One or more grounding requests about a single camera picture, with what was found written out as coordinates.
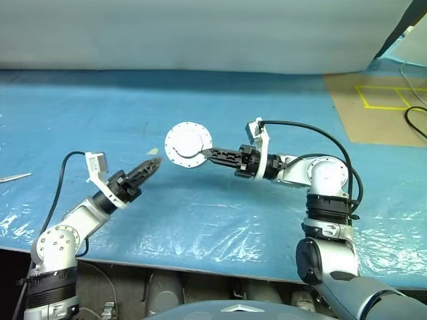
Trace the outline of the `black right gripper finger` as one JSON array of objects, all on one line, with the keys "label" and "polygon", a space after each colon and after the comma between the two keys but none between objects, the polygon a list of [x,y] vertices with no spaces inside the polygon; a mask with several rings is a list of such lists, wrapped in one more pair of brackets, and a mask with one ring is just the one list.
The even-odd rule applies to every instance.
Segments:
[{"label": "black right gripper finger", "polygon": [[204,149],[201,153],[210,159],[239,159],[241,157],[241,153],[239,151],[223,148]]},{"label": "black right gripper finger", "polygon": [[229,167],[233,169],[240,168],[241,157],[239,159],[210,159],[210,158],[207,158],[207,159],[217,165],[221,165],[224,167]]}]

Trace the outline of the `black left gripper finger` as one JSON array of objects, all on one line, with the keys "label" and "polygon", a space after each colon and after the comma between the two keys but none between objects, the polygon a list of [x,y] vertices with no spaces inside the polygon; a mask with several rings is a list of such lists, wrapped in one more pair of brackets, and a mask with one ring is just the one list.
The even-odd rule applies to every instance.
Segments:
[{"label": "black left gripper finger", "polygon": [[128,173],[128,189],[138,189],[146,180],[148,180],[157,170],[158,165],[143,165],[135,168]]},{"label": "black left gripper finger", "polygon": [[127,182],[144,182],[149,179],[161,166],[159,157],[148,159],[126,174]]}]

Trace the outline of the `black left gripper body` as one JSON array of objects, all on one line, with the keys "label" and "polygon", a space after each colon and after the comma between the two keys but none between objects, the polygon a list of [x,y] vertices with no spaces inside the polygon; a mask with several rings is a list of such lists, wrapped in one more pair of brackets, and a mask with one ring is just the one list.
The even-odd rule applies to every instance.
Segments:
[{"label": "black left gripper body", "polygon": [[125,173],[120,170],[108,179],[108,187],[123,202],[133,202],[141,195],[141,189],[135,170]]}]

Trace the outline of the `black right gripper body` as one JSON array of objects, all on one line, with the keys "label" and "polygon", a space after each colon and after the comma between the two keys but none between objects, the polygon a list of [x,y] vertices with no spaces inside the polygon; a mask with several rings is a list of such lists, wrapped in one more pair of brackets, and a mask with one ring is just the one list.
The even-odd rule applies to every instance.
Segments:
[{"label": "black right gripper body", "polygon": [[234,175],[244,179],[255,177],[260,166],[260,152],[251,145],[241,145],[239,152],[240,160]]}]

